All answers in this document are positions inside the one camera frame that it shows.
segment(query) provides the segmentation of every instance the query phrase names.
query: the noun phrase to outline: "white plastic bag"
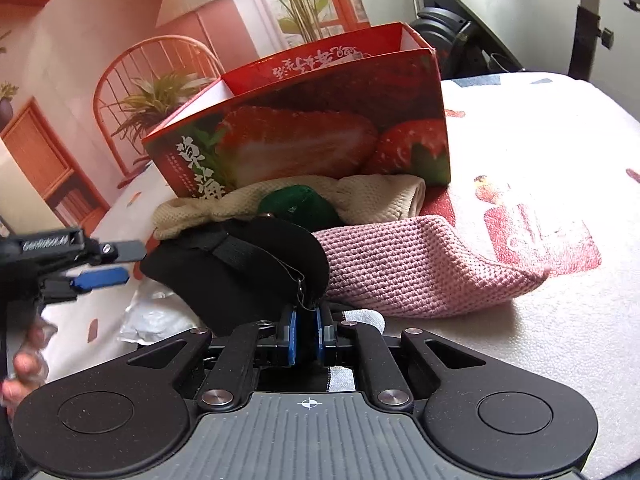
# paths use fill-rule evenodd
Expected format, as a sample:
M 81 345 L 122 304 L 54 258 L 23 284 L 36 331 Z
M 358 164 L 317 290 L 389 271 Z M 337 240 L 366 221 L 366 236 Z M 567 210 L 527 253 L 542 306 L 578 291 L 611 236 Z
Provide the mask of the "white plastic bag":
M 125 311 L 118 339 L 151 345 L 196 326 L 200 320 L 180 296 L 144 278 Z

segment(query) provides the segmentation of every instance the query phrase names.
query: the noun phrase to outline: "pink knitted fabric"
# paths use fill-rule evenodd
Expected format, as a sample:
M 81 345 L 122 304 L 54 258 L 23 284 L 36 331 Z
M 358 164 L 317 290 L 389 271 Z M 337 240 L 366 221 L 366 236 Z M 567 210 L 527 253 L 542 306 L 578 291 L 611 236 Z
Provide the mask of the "pink knitted fabric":
M 316 233 L 331 277 L 327 296 L 386 316 L 447 317 L 539 287 L 548 269 L 518 269 L 470 251 L 441 216 Z

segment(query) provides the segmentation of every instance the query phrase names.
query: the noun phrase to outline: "gray gripper base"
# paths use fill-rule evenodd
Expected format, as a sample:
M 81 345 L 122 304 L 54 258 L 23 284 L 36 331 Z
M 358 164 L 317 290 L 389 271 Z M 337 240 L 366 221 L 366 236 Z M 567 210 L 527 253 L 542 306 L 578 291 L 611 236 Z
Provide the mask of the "gray gripper base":
M 135 480 L 473 480 L 444 460 L 406 415 L 359 393 L 253 394 L 200 419 L 189 441 Z M 578 480 L 568 474 L 564 480 Z M 33 480 L 57 480 L 38 473 Z

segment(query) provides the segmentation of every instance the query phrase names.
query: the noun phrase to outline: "strawberry box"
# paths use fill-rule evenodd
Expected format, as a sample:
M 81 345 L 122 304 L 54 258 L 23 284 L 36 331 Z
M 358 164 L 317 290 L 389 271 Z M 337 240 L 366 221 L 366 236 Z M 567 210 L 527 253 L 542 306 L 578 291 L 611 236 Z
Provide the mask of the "strawberry box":
M 435 51 L 391 23 L 225 73 L 143 145 L 178 196 L 219 198 L 300 174 L 411 173 L 450 180 Z

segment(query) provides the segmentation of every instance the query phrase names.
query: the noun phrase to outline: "vase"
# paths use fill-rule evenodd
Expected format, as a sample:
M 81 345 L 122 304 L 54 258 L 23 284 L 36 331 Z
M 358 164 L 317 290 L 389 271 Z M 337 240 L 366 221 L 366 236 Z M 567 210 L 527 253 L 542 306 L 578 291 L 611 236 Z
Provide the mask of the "vase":
M 11 101 L 6 97 L 0 99 L 0 132 L 9 124 L 14 116 L 14 109 L 11 107 Z

